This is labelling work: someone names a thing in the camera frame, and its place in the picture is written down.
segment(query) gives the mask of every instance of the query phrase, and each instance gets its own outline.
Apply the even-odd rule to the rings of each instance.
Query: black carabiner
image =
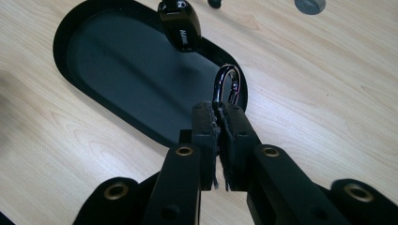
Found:
[[[222,91],[226,76],[230,76],[232,80],[231,93],[229,94],[228,102],[236,105],[240,88],[240,73],[236,66],[229,64],[222,66],[216,75],[216,80],[214,82],[213,102],[222,101]]]

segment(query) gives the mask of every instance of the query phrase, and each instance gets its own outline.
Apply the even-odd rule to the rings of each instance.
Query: wood grain surface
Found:
[[[56,28],[81,2],[0,0],[0,211],[16,224],[71,224],[97,185],[141,182],[167,152],[57,70]],[[328,1],[316,16],[293,0],[191,4],[241,65],[262,143],[321,186],[354,178],[398,203],[398,1]],[[253,224],[245,198],[204,192],[201,224]]]

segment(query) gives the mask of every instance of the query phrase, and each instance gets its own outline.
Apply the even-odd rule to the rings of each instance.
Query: gray round object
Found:
[[[295,0],[295,5],[304,14],[316,15],[325,9],[326,0]]]

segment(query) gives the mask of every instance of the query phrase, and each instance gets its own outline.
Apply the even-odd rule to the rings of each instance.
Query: metal carabiner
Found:
[[[236,66],[229,64],[222,66],[216,75],[216,80],[214,82],[213,102],[222,101],[222,91],[226,76],[230,76],[232,81],[231,93],[229,94],[228,102],[236,105],[240,88],[240,73]]]

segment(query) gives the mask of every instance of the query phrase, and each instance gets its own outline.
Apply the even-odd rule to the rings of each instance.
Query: brass grommet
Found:
[[[129,187],[123,182],[117,182],[105,189],[103,195],[107,200],[118,200],[129,192]]]
[[[374,200],[371,192],[357,184],[348,184],[344,186],[344,191],[351,197],[363,203],[369,203]]]
[[[180,147],[176,150],[176,154],[182,157],[189,156],[192,153],[193,149],[191,149],[190,147]]]
[[[278,150],[269,147],[264,148],[263,153],[267,157],[277,157],[279,155]]]

